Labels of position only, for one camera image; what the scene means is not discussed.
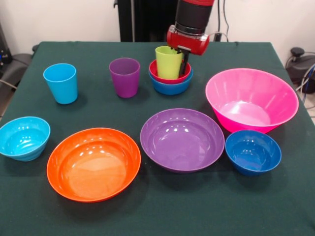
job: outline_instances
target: pink bowl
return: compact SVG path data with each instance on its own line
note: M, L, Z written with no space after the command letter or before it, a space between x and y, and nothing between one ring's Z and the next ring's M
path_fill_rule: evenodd
M187 62L187 66L186 66L186 71L185 74L181 77L179 77L178 79L175 80L169 80L169 79L164 79L158 76L158 67L157 67L157 60L154 60L153 62L151 62L150 66L149 66L149 72L152 74L153 78L155 78L155 80L164 83L164 84L179 84L182 83L185 79L187 79L188 75L191 72L191 66L190 64Z
M279 77L255 69L237 68L214 75L206 96L219 122L230 132L267 133L292 119L299 108L293 88Z

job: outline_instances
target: red bowl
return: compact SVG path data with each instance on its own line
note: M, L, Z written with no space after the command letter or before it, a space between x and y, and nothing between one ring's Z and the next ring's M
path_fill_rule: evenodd
M189 63L187 63L186 66L186 71L185 74L181 77L179 77L178 79L174 79L174 80L170 80L170 79L163 79L161 77L158 76L158 67L157 67L157 60L154 60L153 62L151 62L150 66L149 66L149 72L152 74L153 78L155 78L155 80L164 83L164 84L179 84L181 82L183 82L188 75L190 74L191 71L191 66Z

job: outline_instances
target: cup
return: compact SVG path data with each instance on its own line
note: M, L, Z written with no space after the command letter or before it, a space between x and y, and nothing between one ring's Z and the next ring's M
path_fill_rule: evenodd
M118 58L109 64L115 92L119 97L130 98L137 94L140 63L132 58Z
M54 64L49 66L43 75L56 102L69 104L77 99L77 70L73 65Z
M179 77L183 54L168 46L156 48L157 73L164 79L174 80Z

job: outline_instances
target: plastic bowl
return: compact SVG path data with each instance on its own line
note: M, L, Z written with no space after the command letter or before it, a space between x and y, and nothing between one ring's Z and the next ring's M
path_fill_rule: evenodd
M281 161L281 150L276 141L253 130L232 133L226 139L225 151L234 167L246 176L271 171Z
M202 170L219 159L224 136L218 124L190 109L170 109L152 116L140 133L143 150L155 163L176 173Z
M184 80L187 79L189 74L191 73L191 66L189 63L187 63L186 70L183 76L179 77L178 79L164 79L158 76L158 68L157 68L157 60L154 60L151 62L149 66L149 72L152 74L152 76L155 78L156 81L159 81L164 84L179 84L182 83Z
M213 76L206 96L220 123L230 132L267 133L292 119L298 97L281 78L256 69L230 69Z
M153 87L156 91L165 95L176 95L176 94L185 92L188 89L192 76L193 76L193 70L191 70L189 76L184 82L180 84L175 84L175 85L164 84L159 81L156 81L150 72L149 72L149 75L150 75Z
M0 153L18 161L32 161L44 151L49 124L38 117L14 119L0 128Z
M92 128L63 140L52 152L47 177L60 195L78 202L100 202L122 192L136 177L140 150L127 134Z

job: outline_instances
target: green tablecloth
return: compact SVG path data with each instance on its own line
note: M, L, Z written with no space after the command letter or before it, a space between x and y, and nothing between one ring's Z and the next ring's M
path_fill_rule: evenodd
M44 153L22 163L0 158L0 235L315 235L315 127L302 104L293 120L269 135L283 152L281 164L259 177L236 172L225 154L194 174L167 172L142 151L140 172L120 195L96 204L72 202L49 185L46 164L56 145L82 129L111 127L140 146L143 123L169 108L191 108L210 117L204 88L215 73L234 67L258 68L289 77L269 43L211 43L191 56L194 77L177 96L154 91L148 66L159 43L41 43L0 125L21 116L39 116L51 125ZM108 70L119 57L141 64L138 94L116 96ZM44 79L54 63L76 66L78 100L57 104Z

